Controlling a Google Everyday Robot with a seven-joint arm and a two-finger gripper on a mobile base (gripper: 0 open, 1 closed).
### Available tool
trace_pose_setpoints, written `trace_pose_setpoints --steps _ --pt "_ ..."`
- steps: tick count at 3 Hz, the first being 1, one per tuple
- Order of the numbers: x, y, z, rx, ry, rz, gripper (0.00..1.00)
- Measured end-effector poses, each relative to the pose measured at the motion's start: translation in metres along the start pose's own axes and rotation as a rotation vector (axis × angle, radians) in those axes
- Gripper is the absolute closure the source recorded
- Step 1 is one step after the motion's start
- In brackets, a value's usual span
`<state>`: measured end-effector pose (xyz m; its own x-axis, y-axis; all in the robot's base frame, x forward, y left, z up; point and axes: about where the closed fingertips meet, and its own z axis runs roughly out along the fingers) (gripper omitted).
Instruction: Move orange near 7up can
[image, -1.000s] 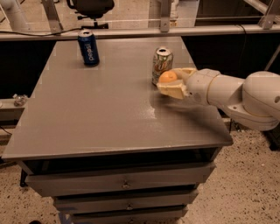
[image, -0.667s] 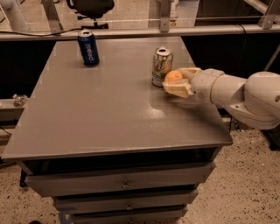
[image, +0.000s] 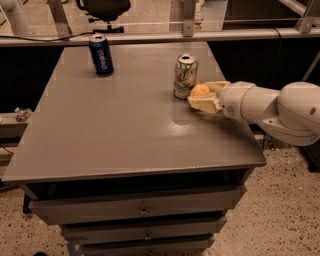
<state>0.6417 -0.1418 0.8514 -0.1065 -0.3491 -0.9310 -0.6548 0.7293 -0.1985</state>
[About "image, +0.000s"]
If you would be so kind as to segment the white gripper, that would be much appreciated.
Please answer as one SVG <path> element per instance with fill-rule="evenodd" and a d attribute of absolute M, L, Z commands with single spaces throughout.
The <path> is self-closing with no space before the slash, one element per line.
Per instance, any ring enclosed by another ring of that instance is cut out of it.
<path fill-rule="evenodd" d="M 214 93 L 189 96 L 188 103 L 191 108 L 205 113 L 216 114 L 221 110 L 222 106 L 222 112 L 226 117 L 243 120 L 242 102 L 247 92 L 255 87 L 254 83 L 239 81 L 230 84 L 229 81 L 211 81 L 207 82 L 206 85 Z"/>

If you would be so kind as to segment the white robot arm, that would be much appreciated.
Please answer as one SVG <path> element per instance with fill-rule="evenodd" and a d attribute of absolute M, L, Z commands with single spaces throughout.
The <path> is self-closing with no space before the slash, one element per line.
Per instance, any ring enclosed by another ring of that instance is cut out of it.
<path fill-rule="evenodd" d="M 206 82 L 188 97 L 191 108 L 258 125 L 276 139 L 309 146 L 320 138 L 320 87 L 293 82 L 280 90 L 238 81 Z"/>

